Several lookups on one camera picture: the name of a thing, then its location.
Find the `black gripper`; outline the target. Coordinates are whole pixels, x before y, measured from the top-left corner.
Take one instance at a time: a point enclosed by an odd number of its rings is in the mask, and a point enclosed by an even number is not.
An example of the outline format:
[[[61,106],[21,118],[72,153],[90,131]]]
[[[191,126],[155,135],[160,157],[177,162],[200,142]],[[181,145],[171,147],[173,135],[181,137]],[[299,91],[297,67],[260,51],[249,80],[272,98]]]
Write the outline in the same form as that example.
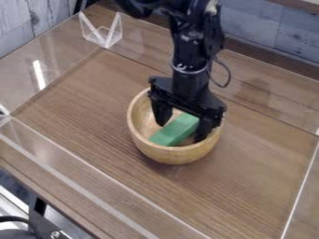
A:
[[[208,74],[173,72],[171,77],[149,77],[148,97],[155,120],[163,126],[172,117],[172,108],[199,117],[195,142],[207,138],[213,127],[221,123],[225,104],[209,90]]]

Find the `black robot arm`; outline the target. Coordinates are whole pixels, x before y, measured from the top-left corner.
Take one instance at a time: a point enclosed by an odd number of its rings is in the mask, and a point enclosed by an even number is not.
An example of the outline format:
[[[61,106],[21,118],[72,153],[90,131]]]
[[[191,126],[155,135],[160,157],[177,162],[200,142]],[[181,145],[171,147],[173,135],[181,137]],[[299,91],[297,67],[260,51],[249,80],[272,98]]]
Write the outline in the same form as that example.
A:
[[[168,18],[173,42],[172,76],[151,77],[148,97],[157,125],[176,108],[199,117],[195,140],[204,140],[219,127],[227,106],[209,90],[212,64],[223,49],[217,0],[115,0],[136,19],[160,11]]]

